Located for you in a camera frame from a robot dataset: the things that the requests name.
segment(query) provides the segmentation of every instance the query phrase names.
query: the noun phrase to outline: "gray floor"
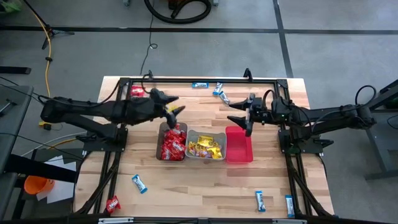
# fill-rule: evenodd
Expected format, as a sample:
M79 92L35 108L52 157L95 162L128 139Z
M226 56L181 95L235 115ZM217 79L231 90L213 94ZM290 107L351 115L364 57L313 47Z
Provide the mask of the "gray floor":
M150 14L141 0L130 8L120 1L30 0L54 26L148 27ZM164 1L156 8L169 14ZM286 29L398 29L398 2L391 0L280 0ZM192 3L182 17L202 9ZM0 23L37 26L25 8L0 17ZM276 28L272 0L220 0L209 17L188 26L171 26L157 19L154 27ZM53 96L96 100L105 75L138 75L148 33L79 32L53 41L49 82ZM33 85L45 94L47 56L41 50L41 32L0 32L0 64L26 66L32 73L5 75L20 85ZM295 78L304 78L312 108L353 103L359 87L380 89L398 75L396 35L287 35ZM155 75L240 77L249 67L256 77L286 77L277 34L154 33L159 45L151 50L144 71ZM370 92L361 96L366 101ZM40 105L32 101L21 135L48 141L79 132L64 125L61 131L36 127ZM335 143L325 151L328 183L335 213L344 218L398 222L398 179L366 182L364 175L379 170L364 131L341 130L325 134ZM18 140L14 153L35 144Z

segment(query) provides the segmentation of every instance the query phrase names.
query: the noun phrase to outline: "wooden tabletop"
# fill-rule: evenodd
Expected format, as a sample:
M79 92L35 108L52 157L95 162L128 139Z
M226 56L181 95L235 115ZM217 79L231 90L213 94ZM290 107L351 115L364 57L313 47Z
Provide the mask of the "wooden tabletop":
M120 77L104 77L99 100L106 98ZM304 80L287 79L290 97L298 106L309 108ZM152 84L144 84L149 89ZM226 106L209 89L192 89L190 83L158 83L156 87L168 95L179 96L173 105L186 108L177 119L188 124L188 129L220 133L225 127L235 126L227 115L244 116ZM243 101L249 93L263 96L272 89L266 84L224 84L223 91L231 102ZM103 118L95 121L107 123ZM186 158L183 162L158 161L155 158L159 124L155 119L136 126L128 126L126 150L122 154L115 195L121 204L115 216L132 217L225 217L225 218L285 218L285 195L290 194L285 157L280 153L277 126L254 125L252 148L254 160L248 164L227 164L225 161L204 162ZM98 185L103 152L93 152L83 163L76 185L75 210L81 208ZM333 213L325 171L320 159L303 154L307 184L325 210ZM148 188L140 194L131 177L139 174ZM256 210L255 191L262 190L265 213ZM104 209L105 189L101 210ZM300 208L304 211L301 191Z

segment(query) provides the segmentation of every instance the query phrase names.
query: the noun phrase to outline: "red container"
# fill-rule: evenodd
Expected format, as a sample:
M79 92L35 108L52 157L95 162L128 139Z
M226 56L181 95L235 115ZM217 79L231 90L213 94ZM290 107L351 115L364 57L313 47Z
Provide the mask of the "red container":
M253 161L251 137L244 135L244 130L238 126L225 128L226 161L231 164L242 164Z

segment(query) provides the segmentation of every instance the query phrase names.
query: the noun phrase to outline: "tray of red candy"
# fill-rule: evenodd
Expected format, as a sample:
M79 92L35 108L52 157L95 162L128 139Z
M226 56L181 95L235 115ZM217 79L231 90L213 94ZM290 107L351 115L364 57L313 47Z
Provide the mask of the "tray of red candy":
M187 129L185 123L177 123L173 129L170 129L166 122L160 124L156 159L160 161L184 160Z

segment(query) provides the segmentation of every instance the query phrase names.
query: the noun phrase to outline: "candy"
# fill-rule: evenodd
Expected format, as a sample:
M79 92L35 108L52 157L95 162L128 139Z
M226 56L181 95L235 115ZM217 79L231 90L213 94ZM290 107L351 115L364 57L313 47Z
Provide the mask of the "candy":
M106 210L108 211L109 214L112 214L114 212L115 208L118 208L118 209L121 208L119 200L116 195L113 196L113 198L108 199L106 201Z
M131 92L130 92L131 96L144 97L144 94L145 94L145 92L142 89L142 87L140 87L140 86L132 86L131 87Z
M162 160L182 161L185 157L185 140L187 134L180 130L179 124L164 133Z
M226 97L224 91L221 91L221 93L219 93L220 98L224 101L224 103L228 104L230 103L230 100Z
M293 208L293 197L291 195L286 195L286 205L287 205L287 217L294 217L294 208Z
M223 158L223 155L221 153L221 146L216 141L214 141L212 137L200 136L200 138L202 138L200 140L206 139L206 141L210 141L210 139L212 139L213 142L211 143L210 147L206 147L206 146L200 145L199 141L198 142L190 141L188 143L188 152L191 155L201 157L201 158L213 158L213 159L222 159Z
M209 88L209 83L192 83L192 88Z
M198 144L205 147L213 146L214 139L210 136L199 136Z
M217 96L221 92L221 88L223 87L222 83L217 83L216 88L213 91L213 95Z
M145 184L142 182L141 178L139 178L138 174L136 174L134 177L132 177L132 182L136 184L136 186L138 187L138 190L140 191L140 193L145 193L148 188L145 186Z
M264 201L262 200L261 190L256 191L256 199L257 199L257 209L259 210L259 212L265 212L266 206L264 205Z

